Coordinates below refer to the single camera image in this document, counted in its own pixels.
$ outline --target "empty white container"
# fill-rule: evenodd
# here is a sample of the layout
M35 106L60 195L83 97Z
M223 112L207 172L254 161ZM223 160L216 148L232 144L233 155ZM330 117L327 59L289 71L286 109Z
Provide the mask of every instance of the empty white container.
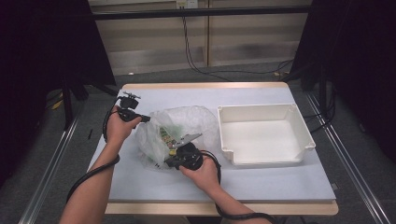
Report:
M221 149L234 165L300 162L315 148L296 104L219 106Z

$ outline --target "person's left hand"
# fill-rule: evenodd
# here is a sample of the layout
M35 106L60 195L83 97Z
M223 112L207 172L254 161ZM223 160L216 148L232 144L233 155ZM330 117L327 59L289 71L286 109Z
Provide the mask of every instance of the person's left hand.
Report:
M111 115L107 123L107 142L122 144L123 141L131 134L131 131L137 124L140 123L142 118L138 117L129 122L123 121L119 114L116 112L117 105L114 105L111 109Z

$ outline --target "person's right hand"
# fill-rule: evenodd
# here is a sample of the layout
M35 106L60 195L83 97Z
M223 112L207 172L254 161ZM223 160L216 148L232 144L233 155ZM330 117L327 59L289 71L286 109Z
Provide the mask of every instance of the person's right hand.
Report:
M218 181L218 169L212 159L204 156L204 161L201 167L196 170L190 170L184 166L179 167L181 173L189 177L194 184L205 193L210 190L217 190L221 188Z

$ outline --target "plastic bag contents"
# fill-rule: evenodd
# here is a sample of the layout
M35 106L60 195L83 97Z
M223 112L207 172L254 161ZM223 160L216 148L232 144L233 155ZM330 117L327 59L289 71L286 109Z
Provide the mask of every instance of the plastic bag contents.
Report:
M217 118L203 106L184 106L149 114L150 122L141 123L136 140L141 161L146 168L170 169L164 162L172 153L172 142L185 134L202 133L192 142L201 150L210 150L219 143Z

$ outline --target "hand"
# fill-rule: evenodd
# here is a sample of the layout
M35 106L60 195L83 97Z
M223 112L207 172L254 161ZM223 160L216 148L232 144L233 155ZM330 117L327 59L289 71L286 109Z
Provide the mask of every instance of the hand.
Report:
M113 106L111 115L107 123L107 142L122 144L123 141L131 134L131 131L137 124L140 123L142 118L138 117L129 122L123 121L119 114L116 112L119 107Z
M180 166L179 169L183 175L189 177L194 184L206 194L211 190L221 188L218 181L218 169L216 164L207 156L204 156L203 164L196 171L190 170L184 166Z

